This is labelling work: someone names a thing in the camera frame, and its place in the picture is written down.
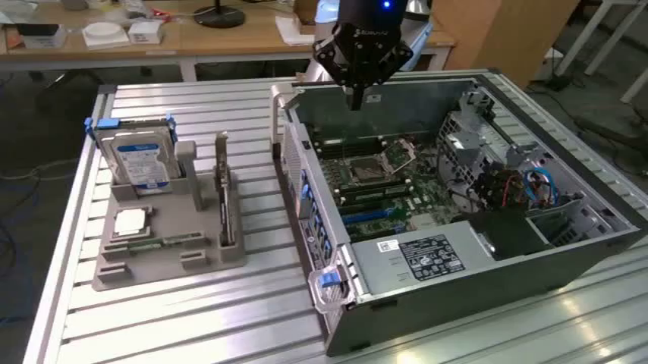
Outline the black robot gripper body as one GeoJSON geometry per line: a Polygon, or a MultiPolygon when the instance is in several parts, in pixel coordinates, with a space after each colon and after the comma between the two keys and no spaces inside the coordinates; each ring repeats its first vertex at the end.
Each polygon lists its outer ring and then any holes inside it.
{"type": "Polygon", "coordinates": [[[405,1],[343,1],[336,27],[341,27],[340,41],[352,64],[357,82],[357,51],[367,44],[403,41],[401,23],[405,1]]]}

